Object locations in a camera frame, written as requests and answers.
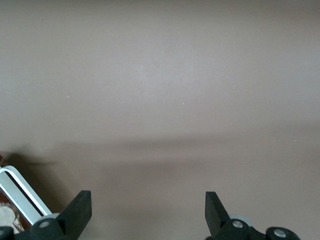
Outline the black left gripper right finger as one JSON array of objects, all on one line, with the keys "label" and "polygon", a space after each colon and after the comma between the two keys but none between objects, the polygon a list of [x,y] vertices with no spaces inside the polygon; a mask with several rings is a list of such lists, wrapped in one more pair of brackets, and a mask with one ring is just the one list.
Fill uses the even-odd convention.
[{"label": "black left gripper right finger", "polygon": [[293,231],[272,226],[265,233],[256,230],[241,216],[231,217],[217,193],[205,193],[205,220],[210,232],[208,240],[299,240]]}]

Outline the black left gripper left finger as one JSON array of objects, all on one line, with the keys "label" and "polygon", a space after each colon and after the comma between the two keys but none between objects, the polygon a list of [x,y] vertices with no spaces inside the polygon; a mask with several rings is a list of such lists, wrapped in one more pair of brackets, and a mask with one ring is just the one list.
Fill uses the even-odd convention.
[{"label": "black left gripper left finger", "polygon": [[77,240],[92,217],[92,193],[80,191],[56,218],[37,221],[23,232],[10,226],[0,228],[2,240]]}]

